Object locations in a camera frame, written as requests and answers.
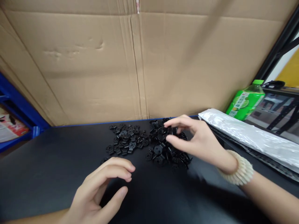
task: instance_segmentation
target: white plastic bag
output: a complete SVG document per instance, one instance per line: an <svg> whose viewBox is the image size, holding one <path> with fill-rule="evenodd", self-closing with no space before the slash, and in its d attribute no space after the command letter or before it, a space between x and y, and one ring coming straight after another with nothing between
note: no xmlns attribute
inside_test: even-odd
<svg viewBox="0 0 299 224"><path fill-rule="evenodd" d="M216 109L208 109L199 113L198 117L234 140L299 173L298 144L237 120Z"/></svg>

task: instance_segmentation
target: bottle cap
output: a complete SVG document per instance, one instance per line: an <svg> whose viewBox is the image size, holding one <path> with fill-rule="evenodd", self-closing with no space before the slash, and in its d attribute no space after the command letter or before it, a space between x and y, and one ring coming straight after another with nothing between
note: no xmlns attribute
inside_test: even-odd
<svg viewBox="0 0 299 224"><path fill-rule="evenodd" d="M254 81L253 81L253 83L252 84L258 84L258 85L261 85L261 84L263 84L263 80L260 80L260 79L255 79Z"/></svg>

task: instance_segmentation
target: black table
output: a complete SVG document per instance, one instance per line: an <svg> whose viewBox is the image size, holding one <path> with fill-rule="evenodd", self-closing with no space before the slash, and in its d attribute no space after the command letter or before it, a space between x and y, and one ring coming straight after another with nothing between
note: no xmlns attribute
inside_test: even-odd
<svg viewBox="0 0 299 224"><path fill-rule="evenodd" d="M149 133L149 121L130 121ZM51 128L0 161L0 218L17 219L68 208L76 189L107 156L115 134L110 124ZM299 185L237 145L255 170L299 197ZM125 158L136 166L133 180L113 180L101 203L123 185L129 192L111 223L253 223L268 219L216 168L194 158L190 169L173 172L145 161L148 148Z"/></svg>

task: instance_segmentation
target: black metal frame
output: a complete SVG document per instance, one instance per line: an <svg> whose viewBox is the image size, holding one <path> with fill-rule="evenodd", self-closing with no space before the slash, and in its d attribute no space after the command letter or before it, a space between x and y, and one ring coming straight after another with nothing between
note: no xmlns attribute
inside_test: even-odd
<svg viewBox="0 0 299 224"><path fill-rule="evenodd" d="M277 65L280 58L289 50L293 49L295 46L299 44L298 39L293 40L297 35L298 31L299 31L299 5L296 7L291 18L287 22L281 35L279 36L278 40L274 44L268 57L262 64L261 68L259 69L254 79L262 79L262 80L267 79L267 77L270 75L272 70Z"/></svg>
<svg viewBox="0 0 299 224"><path fill-rule="evenodd" d="M299 45L299 37L294 39L298 32L299 4L254 79L266 80L281 57L285 53L292 50L295 46ZM292 125L294 125L299 120L299 90L285 87L281 89L263 87L263 91L265 93L272 93L294 98L292 103L289 106L285 107L280 115L267 127L268 130L272 130L290 111L295 108L295 111L293 112L290 120L280 129L276 130L276 134L280 135L282 132L287 131L289 128L291 128Z"/></svg>

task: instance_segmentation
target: green tea bottle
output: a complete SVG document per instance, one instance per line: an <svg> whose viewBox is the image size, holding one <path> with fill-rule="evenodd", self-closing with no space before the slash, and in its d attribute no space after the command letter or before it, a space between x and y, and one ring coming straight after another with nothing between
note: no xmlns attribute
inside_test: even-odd
<svg viewBox="0 0 299 224"><path fill-rule="evenodd" d="M256 79L252 85L237 92L226 114L238 120L245 120L265 96L261 88L263 80Z"/></svg>

